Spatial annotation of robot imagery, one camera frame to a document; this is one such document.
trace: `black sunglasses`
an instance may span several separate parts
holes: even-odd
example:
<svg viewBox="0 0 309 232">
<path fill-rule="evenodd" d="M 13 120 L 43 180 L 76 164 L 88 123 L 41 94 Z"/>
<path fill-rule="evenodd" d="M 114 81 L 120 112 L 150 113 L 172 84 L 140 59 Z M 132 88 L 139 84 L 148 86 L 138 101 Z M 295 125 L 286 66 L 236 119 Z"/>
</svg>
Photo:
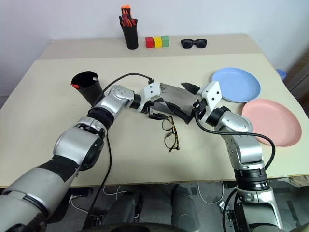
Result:
<svg viewBox="0 0 309 232">
<path fill-rule="evenodd" d="M 194 44 L 197 48 L 205 48 L 207 45 L 206 39 L 197 39 L 197 40 L 191 40 L 191 39 L 183 39 L 181 40 L 183 48 L 191 48 Z"/>
<path fill-rule="evenodd" d="M 164 144 L 169 149 L 169 152 L 171 152 L 173 149 L 179 150 L 180 148 L 179 148 L 178 135 L 172 116 L 169 116 L 163 120 L 162 129 L 165 131 L 171 131 L 167 133 L 164 137 Z"/>
</svg>

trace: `plate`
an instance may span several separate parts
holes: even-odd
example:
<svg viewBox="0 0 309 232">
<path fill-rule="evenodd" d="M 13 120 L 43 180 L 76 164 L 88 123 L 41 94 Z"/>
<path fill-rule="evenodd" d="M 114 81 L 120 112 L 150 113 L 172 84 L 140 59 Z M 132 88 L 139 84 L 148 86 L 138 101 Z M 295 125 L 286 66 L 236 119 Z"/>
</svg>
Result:
<svg viewBox="0 0 309 232">
<path fill-rule="evenodd" d="M 219 81 L 223 99 L 231 102 L 248 102 L 257 98 L 261 92 L 258 80 L 242 69 L 219 69 L 211 79 Z"/>
<path fill-rule="evenodd" d="M 283 105 L 266 99 L 245 104 L 242 114 L 253 126 L 253 132 L 270 138 L 276 146 L 292 146 L 301 138 L 301 126 L 294 114 Z M 265 139 L 259 141 L 269 145 Z"/>
</svg>

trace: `red marker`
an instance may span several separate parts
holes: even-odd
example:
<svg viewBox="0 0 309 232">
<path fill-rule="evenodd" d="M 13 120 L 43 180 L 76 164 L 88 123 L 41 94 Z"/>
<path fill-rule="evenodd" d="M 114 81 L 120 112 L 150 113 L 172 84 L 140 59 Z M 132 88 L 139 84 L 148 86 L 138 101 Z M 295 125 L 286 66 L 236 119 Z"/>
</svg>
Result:
<svg viewBox="0 0 309 232">
<path fill-rule="evenodd" d="M 73 86 L 76 89 L 79 89 L 79 85 L 76 85 L 76 84 L 70 84 L 70 85 Z"/>
</svg>

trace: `red block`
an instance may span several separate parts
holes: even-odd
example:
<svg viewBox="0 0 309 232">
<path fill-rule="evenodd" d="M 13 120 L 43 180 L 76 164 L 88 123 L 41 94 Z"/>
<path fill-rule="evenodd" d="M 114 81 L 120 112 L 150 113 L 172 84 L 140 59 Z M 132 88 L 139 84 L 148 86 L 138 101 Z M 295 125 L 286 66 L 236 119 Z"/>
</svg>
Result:
<svg viewBox="0 0 309 232">
<path fill-rule="evenodd" d="M 152 37 L 146 37 L 145 38 L 146 41 L 146 47 L 147 48 L 153 48 L 155 45 L 154 39 Z"/>
</svg>

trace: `beige table surface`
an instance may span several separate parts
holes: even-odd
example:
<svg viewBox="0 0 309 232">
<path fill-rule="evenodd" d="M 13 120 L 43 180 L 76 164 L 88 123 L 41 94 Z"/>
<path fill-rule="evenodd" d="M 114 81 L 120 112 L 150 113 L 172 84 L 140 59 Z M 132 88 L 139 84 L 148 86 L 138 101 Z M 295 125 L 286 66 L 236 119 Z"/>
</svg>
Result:
<svg viewBox="0 0 309 232">
<path fill-rule="evenodd" d="M 223 67 L 247 70 L 261 84 L 259 98 L 285 105 L 302 126 L 297 144 L 277 148 L 268 176 L 309 174 L 308 118 L 254 41 L 245 35 L 198 37 L 209 40 L 207 49 L 184 50 L 180 37 L 170 38 L 170 48 L 157 50 L 144 48 L 141 41 L 137 50 L 130 51 L 123 39 L 50 43 L 0 110 L 0 186 L 10 185 L 30 168 L 48 161 L 59 135 L 87 114 L 90 105 L 69 83 L 76 74 L 88 70 L 99 75 L 103 87 L 131 72 L 181 87 L 181 82 L 201 86 Z M 134 76 L 119 84 L 139 92 L 147 82 Z M 225 100 L 221 105 L 238 113 L 244 106 Z M 107 184 L 234 179 L 220 136 L 203 132 L 194 121 L 186 125 L 176 118 L 175 124 L 181 149 L 169 153 L 161 122 L 125 109 L 109 130 L 113 165 Z M 267 161 L 271 149 L 263 144 L 262 149 Z M 72 186 L 101 184 L 108 163 L 105 146 L 95 167 L 80 172 Z"/>
</svg>

